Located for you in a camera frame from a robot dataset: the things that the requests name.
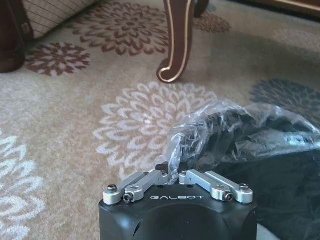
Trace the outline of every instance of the metal linkage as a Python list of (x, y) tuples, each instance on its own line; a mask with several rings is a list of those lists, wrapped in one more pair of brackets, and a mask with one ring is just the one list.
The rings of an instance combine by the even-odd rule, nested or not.
[(114, 205), (121, 201), (131, 203), (143, 199), (144, 193), (152, 185), (168, 184), (168, 174), (164, 171), (136, 172), (118, 185), (111, 184), (103, 193), (103, 202)]
[(203, 174), (196, 170), (184, 170), (179, 174), (179, 184), (197, 184), (209, 192), (213, 199), (223, 202), (232, 201), (233, 198), (242, 204), (253, 201), (253, 191), (247, 184), (238, 185), (213, 171)]
[(144, 198), (145, 192), (153, 185), (168, 184), (168, 174), (164, 171), (153, 170), (140, 181), (125, 188), (123, 201), (127, 204)]

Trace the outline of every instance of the chair leg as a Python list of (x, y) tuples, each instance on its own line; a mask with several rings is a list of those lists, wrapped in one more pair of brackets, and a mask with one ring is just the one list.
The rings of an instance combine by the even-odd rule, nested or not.
[(200, 18), (209, 5), (209, 0), (198, 0), (194, 8), (194, 17)]
[(0, 23), (0, 73), (8, 73), (24, 64), (25, 52), (6, 0), (0, 0)]
[(169, 54), (157, 70), (165, 83), (176, 81), (186, 69), (192, 46), (194, 0), (164, 0), (169, 32)]

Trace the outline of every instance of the striped fabric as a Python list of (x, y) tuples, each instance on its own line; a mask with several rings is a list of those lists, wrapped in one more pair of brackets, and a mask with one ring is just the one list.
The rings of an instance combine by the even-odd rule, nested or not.
[(97, 1), (99, 0), (22, 0), (35, 39)]

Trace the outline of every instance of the carpet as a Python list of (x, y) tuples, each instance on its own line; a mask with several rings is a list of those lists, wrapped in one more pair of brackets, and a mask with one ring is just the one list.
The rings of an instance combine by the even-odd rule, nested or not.
[(0, 239), (99, 239), (107, 185), (152, 169), (171, 126), (217, 98), (320, 126), (319, 23), (211, 0), (184, 75), (164, 84), (163, 11), (161, 0), (102, 1), (0, 75)]

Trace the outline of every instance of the plastic bag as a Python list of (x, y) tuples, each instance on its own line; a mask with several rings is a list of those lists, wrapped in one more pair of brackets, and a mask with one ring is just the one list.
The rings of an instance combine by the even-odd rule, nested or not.
[(280, 239), (320, 239), (320, 130), (269, 104), (212, 102), (169, 134), (169, 183), (180, 163), (248, 183), (258, 222)]

